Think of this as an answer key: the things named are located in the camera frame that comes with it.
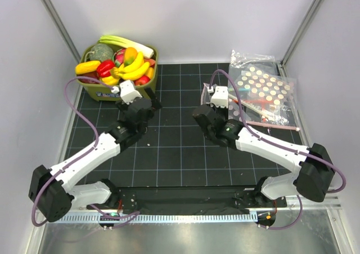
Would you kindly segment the clear pink zip bag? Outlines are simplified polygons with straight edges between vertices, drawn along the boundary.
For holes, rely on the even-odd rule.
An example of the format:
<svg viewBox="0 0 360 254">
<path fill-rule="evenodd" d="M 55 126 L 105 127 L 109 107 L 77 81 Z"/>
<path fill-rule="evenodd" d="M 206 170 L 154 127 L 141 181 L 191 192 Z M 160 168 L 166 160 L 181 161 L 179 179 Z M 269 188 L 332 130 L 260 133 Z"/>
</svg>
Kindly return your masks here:
<svg viewBox="0 0 360 254">
<path fill-rule="evenodd" d="M 211 85 L 208 83 L 203 83 L 203 87 L 202 87 L 202 93 L 200 96 L 200 104 L 210 104 L 210 98 L 214 92 L 214 88 L 216 86 L 220 86 L 217 85 L 216 83 Z M 229 93 L 229 99 L 228 99 L 228 118 L 229 119 L 237 119 L 238 121 L 242 121 L 241 117 L 240 117 L 240 109 L 239 109 L 239 103 L 238 103 L 238 99 L 233 91 L 233 89 L 229 89 L 228 88 L 228 93 Z"/>
</svg>

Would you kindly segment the yellow banana bunch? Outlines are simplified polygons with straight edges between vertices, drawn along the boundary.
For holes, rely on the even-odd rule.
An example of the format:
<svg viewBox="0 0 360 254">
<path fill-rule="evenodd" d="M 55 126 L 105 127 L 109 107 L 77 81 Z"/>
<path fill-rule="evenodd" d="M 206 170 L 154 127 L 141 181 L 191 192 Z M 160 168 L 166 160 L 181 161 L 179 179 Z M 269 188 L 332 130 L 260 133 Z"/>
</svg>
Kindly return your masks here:
<svg viewBox="0 0 360 254">
<path fill-rule="evenodd" d="M 110 74 L 116 79 L 135 81 L 145 75 L 149 67 L 150 63 L 144 61 L 143 52 L 139 52 L 134 62 L 128 66 L 121 64 L 118 68 L 113 67 L 110 70 Z"/>
</svg>

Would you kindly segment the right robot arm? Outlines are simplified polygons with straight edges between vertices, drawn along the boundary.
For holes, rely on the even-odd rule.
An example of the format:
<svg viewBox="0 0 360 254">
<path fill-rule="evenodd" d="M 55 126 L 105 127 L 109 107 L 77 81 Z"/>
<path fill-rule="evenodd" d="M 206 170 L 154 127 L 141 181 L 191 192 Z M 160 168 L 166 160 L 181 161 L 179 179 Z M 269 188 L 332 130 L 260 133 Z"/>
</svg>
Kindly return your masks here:
<svg viewBox="0 0 360 254">
<path fill-rule="evenodd" d="M 323 202 L 335 171 L 325 162 L 330 156 L 324 146 L 291 144 L 265 135 L 235 119 L 227 119 L 227 109 L 204 104 L 192 113 L 206 139 L 222 147 L 258 155 L 286 168 L 285 175 L 262 177 L 254 190 L 254 202 L 261 207 L 288 195 L 300 194 L 313 202 Z"/>
</svg>

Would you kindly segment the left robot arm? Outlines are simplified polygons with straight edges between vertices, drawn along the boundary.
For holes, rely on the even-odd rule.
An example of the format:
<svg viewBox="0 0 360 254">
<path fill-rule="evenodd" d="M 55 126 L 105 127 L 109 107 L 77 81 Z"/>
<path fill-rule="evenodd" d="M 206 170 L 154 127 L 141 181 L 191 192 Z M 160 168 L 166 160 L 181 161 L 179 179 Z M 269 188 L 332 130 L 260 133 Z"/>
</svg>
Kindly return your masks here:
<svg viewBox="0 0 360 254">
<path fill-rule="evenodd" d="M 121 200 L 119 189 L 108 179 L 80 185 L 80 180 L 103 162 L 119 155 L 147 132 L 149 120 L 161 104 L 151 88 L 145 88 L 147 97 L 132 86 L 120 90 L 116 105 L 119 119 L 93 143 L 65 161 L 45 168 L 38 166 L 32 174 L 29 198 L 34 203 L 32 212 L 40 211 L 48 222 L 56 222 L 70 210 L 102 205 L 115 208 Z"/>
</svg>

